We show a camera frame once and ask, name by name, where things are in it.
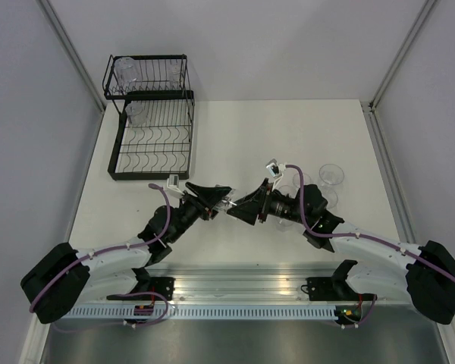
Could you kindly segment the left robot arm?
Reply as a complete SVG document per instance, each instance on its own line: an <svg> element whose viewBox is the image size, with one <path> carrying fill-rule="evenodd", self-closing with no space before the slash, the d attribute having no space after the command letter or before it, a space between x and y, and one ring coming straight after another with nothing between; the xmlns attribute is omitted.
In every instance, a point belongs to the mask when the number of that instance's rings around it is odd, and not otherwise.
<svg viewBox="0 0 455 364"><path fill-rule="evenodd" d="M43 324L56 322L78 303L109 296L143 300L149 295L146 267L162 261L175 243L198 220L217 215L217 205L230 187L201 187L187 183L173 207L157 184L164 203L136 236L99 249L75 249L69 242L54 246L21 280L30 312Z"/></svg>

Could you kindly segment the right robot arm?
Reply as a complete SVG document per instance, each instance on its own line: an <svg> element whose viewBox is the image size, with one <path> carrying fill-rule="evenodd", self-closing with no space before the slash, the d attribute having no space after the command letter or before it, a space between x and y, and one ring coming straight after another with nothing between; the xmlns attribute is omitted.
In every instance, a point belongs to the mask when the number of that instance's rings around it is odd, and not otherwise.
<svg viewBox="0 0 455 364"><path fill-rule="evenodd" d="M283 194L267 180L254 192L227 202L227 214L248 224L271 215L301 224L316 249L346 256L331 277L341 300L355 293L410 303L427 319L448 325L455 316L455 258L440 243L385 240L357 228L327 209L315 184Z"/></svg>

